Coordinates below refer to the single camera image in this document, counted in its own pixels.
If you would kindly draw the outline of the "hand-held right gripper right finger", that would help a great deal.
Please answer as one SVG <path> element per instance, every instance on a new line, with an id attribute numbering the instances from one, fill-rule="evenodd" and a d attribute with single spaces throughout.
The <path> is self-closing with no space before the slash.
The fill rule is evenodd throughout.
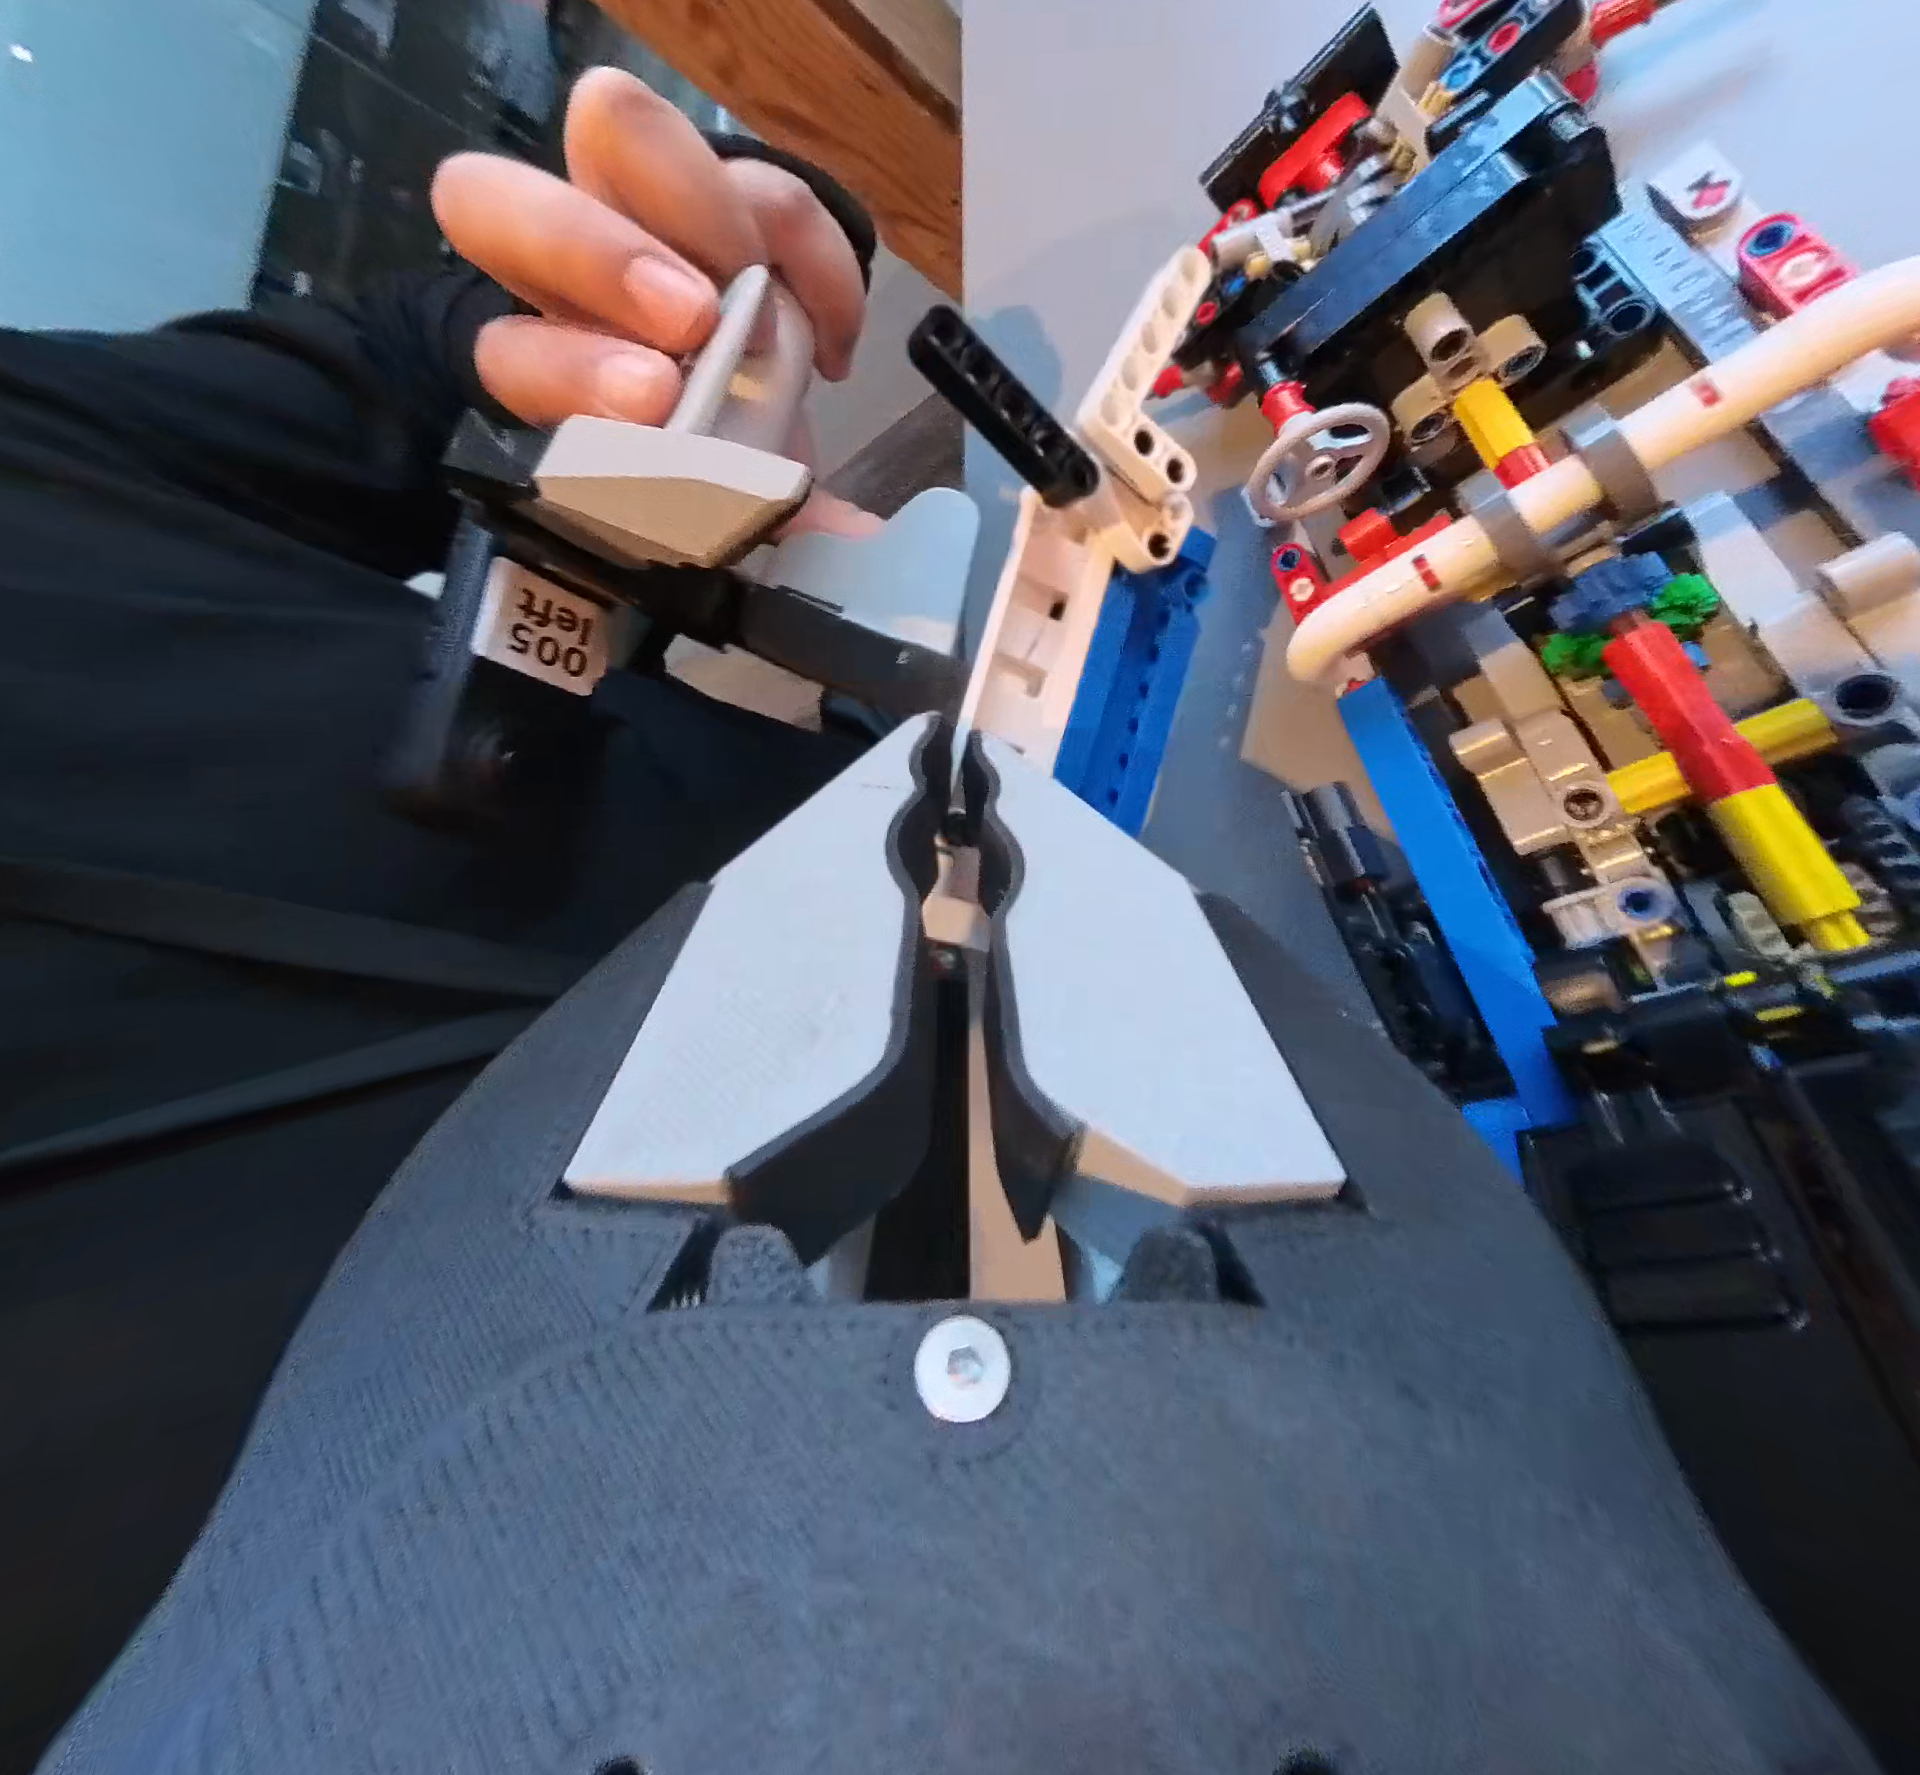
<path id="1" fill-rule="evenodd" d="M 974 733 L 985 1151 L 971 1289 L 1103 1301 L 1142 1237 L 1339 1200 L 1347 1171 L 1192 884 Z"/>

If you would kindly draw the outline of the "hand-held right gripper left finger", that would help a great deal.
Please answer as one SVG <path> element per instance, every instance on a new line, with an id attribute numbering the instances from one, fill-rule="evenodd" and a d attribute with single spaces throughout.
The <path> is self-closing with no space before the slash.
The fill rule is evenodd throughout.
<path id="1" fill-rule="evenodd" d="M 562 1171 L 824 1260 L 913 1179 L 937 1075 L 924 898 L 949 724 L 905 722 L 710 884 Z"/>

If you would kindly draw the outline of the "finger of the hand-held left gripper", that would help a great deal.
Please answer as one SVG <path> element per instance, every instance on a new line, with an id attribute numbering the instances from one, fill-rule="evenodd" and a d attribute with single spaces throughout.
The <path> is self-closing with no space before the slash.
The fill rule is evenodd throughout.
<path id="1" fill-rule="evenodd" d="M 755 714 L 947 714 L 978 532 L 969 495 L 927 489 L 866 536 L 756 549 L 734 567 L 741 612 L 721 645 L 682 637 L 667 671 Z"/>
<path id="2" fill-rule="evenodd" d="M 729 439 L 576 415 L 532 475 L 530 522 L 618 567 L 741 563 L 790 523 L 809 467 Z"/>

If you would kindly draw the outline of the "blue and white brick assembly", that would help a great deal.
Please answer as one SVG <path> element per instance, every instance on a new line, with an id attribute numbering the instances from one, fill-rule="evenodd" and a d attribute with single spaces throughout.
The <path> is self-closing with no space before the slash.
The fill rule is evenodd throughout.
<path id="1" fill-rule="evenodd" d="M 1021 483 L 1015 533 L 962 699 L 993 735 L 1138 839 L 1199 643 L 1212 536 L 1192 451 L 1154 415 L 1212 284 L 1180 245 L 1123 321 L 1072 419 L 1028 388 L 960 311 L 906 341 L 924 382 Z"/>

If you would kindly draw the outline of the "toy brick race car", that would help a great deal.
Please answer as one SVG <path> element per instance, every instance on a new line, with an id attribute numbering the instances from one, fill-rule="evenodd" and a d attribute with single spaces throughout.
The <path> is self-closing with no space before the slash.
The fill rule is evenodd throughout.
<path id="1" fill-rule="evenodd" d="M 1360 8 L 1200 175 L 1212 281 L 1157 394 L 1260 409 L 1242 487 L 1293 629 L 1428 586 L 1325 673 L 1290 795 L 1382 1017 L 1532 1173 L 1622 1333 L 1811 1325 L 1916 1358 L 1916 331 L 1741 418 L 1684 495 L 1645 365 L 1862 272 L 1709 144 L 1622 189 L 1601 60 L 1673 0 Z"/>

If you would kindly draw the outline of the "person's left hand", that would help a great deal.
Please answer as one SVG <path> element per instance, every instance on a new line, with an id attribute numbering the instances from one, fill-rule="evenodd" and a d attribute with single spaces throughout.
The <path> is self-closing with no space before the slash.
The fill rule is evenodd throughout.
<path id="1" fill-rule="evenodd" d="M 450 155 L 429 207 L 453 254 L 515 309 L 473 345 L 480 391 L 515 422 L 663 426 L 686 360 L 719 325 L 722 291 L 765 268 L 813 330 L 814 369 L 851 375 L 870 316 L 873 234 L 844 191 L 791 155 L 719 149 L 633 73 L 574 82 L 560 173 Z"/>

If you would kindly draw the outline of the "wooden table leg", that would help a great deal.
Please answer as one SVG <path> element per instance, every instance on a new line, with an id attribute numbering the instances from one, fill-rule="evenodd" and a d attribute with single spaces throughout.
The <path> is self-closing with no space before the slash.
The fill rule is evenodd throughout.
<path id="1" fill-rule="evenodd" d="M 596 0 L 748 128 L 870 205 L 963 293 L 962 14 L 947 0 Z"/>

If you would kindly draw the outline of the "person's dark clothed body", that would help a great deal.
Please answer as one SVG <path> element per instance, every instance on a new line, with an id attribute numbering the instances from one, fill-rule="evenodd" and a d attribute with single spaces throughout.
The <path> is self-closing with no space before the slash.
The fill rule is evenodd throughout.
<path id="1" fill-rule="evenodd" d="M 381 767 L 429 604 L 202 503 L 5 501 L 5 1770 L 198 1537 L 331 1261 L 491 1053 L 848 745 L 615 673 L 559 815 Z"/>

